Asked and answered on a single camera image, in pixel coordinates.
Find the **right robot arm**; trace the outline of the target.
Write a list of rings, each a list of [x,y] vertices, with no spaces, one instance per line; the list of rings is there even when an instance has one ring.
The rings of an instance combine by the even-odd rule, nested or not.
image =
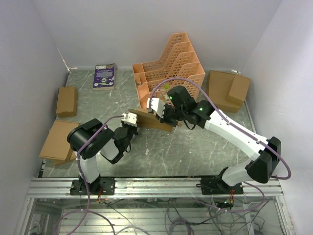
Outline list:
[[[168,93],[171,105],[159,98],[148,101],[160,122],[176,126],[179,121],[211,131],[232,143],[248,160],[233,167],[225,167],[218,175],[205,176],[197,185],[204,195],[227,194],[244,181],[266,184],[276,169],[281,151],[278,138],[261,137],[227,118],[208,100],[196,102],[184,86],[176,86]]]

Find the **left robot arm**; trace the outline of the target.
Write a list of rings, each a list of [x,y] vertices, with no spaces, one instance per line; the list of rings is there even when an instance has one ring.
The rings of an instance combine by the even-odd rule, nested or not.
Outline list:
[[[98,172],[96,155],[99,153],[110,164],[116,164],[131,151],[131,140],[138,134],[137,115],[123,113],[121,126],[114,131],[107,123],[94,118],[70,131],[67,141],[76,155],[79,177],[72,182],[70,194],[95,194],[98,191],[112,195],[115,188],[113,178],[103,178]]]

